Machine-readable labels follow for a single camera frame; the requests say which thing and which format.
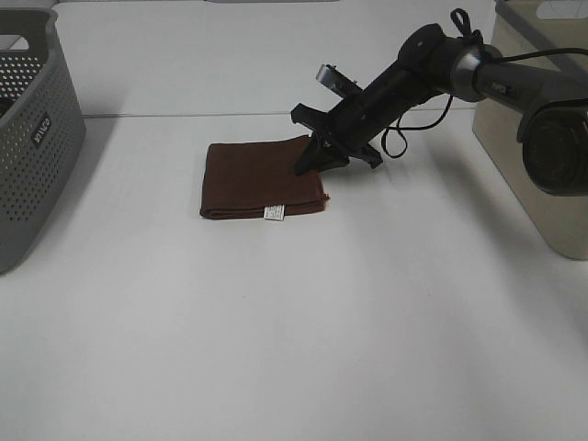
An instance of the basket logo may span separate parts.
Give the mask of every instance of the basket logo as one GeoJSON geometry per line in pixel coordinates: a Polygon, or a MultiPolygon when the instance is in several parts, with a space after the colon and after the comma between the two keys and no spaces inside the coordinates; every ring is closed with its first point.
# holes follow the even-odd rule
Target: basket logo
{"type": "Polygon", "coordinates": [[[45,140],[45,137],[47,136],[47,133],[49,132],[49,129],[51,128],[51,125],[52,125],[51,118],[49,118],[49,114],[47,112],[45,112],[45,115],[43,115],[42,118],[40,119],[40,122],[37,125],[37,128],[34,129],[32,134],[30,135],[30,138],[33,141],[33,144],[35,144],[36,148],[39,148],[40,145],[45,140]]]}

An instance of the fabric label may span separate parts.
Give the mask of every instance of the fabric label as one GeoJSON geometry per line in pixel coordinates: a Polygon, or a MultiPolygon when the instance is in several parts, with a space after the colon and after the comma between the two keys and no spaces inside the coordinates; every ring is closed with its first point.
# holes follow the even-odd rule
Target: fabric label
{"type": "Polygon", "coordinates": [[[264,210],[264,219],[269,221],[282,221],[284,220],[284,206],[274,205],[273,207],[266,207],[264,210]]]}

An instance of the black cable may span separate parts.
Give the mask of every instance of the black cable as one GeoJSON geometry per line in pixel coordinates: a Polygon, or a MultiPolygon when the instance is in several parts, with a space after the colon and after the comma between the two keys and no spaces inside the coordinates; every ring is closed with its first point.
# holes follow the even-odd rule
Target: black cable
{"type": "Polygon", "coordinates": [[[486,59],[484,61],[489,62],[489,63],[520,62],[521,60],[528,60],[530,58],[548,57],[549,55],[571,54],[571,53],[588,56],[588,50],[586,50],[586,49],[560,48],[560,49],[548,49],[546,51],[529,52],[529,53],[524,53],[522,55],[514,55],[512,57],[492,57],[492,56],[490,56],[490,57],[488,57],[488,59],[486,59]]]}
{"type": "Polygon", "coordinates": [[[406,136],[404,136],[404,133],[402,133],[402,131],[403,130],[415,130],[415,131],[428,130],[428,129],[432,129],[433,127],[439,125],[441,123],[441,121],[443,121],[443,119],[445,119],[445,117],[447,116],[447,113],[449,112],[449,109],[451,108],[452,102],[453,102],[453,96],[450,95],[449,99],[447,100],[447,104],[445,105],[445,109],[443,110],[443,113],[437,119],[437,121],[435,121],[431,124],[428,124],[426,126],[422,126],[422,127],[400,127],[401,119],[404,116],[404,114],[402,114],[401,117],[396,120],[396,127],[387,127],[384,130],[384,133],[382,133],[381,146],[382,146],[382,150],[384,151],[384,153],[387,154],[392,159],[398,159],[401,156],[403,156],[406,153],[406,151],[408,150],[408,141],[406,140],[406,136]],[[388,133],[390,132],[390,130],[396,131],[396,133],[398,133],[398,135],[404,141],[404,148],[402,149],[402,151],[400,153],[390,154],[388,152],[388,146],[386,145],[386,140],[388,138],[388,133]]]}
{"type": "Polygon", "coordinates": [[[461,32],[461,35],[464,37],[471,35],[471,23],[469,22],[469,15],[466,11],[458,7],[451,11],[450,16],[458,31],[461,32]]]}

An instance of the perforated basket wall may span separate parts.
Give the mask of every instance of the perforated basket wall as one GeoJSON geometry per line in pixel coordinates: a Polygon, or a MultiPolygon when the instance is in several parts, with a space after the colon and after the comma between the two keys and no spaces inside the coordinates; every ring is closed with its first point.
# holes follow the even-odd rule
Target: perforated basket wall
{"type": "Polygon", "coordinates": [[[0,34],[24,51],[0,51],[0,273],[27,253],[67,182],[85,125],[54,26],[44,9],[0,8],[0,34]]]}

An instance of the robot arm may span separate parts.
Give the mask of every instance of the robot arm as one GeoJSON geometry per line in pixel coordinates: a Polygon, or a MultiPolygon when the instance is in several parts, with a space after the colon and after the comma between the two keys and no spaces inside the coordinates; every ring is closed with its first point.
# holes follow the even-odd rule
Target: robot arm
{"type": "Polygon", "coordinates": [[[345,166],[349,157],[375,168],[382,159],[369,141],[410,108],[445,93],[520,111],[517,140],[535,184],[551,194],[588,194],[588,78],[499,60],[500,52],[471,32],[463,10],[452,18],[463,37],[447,37],[437,24],[418,29],[398,60],[363,90],[323,66],[317,79],[342,100],[327,113],[302,104],[292,110],[292,121],[312,130],[296,172],[345,166]]]}

